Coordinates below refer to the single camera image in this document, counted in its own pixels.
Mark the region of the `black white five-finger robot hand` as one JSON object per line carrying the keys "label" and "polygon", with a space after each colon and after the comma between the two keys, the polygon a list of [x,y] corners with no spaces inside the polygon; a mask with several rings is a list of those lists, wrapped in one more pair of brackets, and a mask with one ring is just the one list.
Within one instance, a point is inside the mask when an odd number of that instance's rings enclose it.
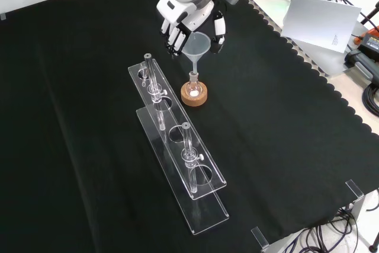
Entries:
{"label": "black white five-finger robot hand", "polygon": [[209,19],[213,20],[214,25],[210,50],[214,54],[221,52],[225,42],[226,23],[223,13],[214,7],[214,1],[198,9],[192,2],[159,0],[156,8],[163,17],[160,34],[165,38],[165,47],[172,56],[180,55],[190,34],[198,31]]}

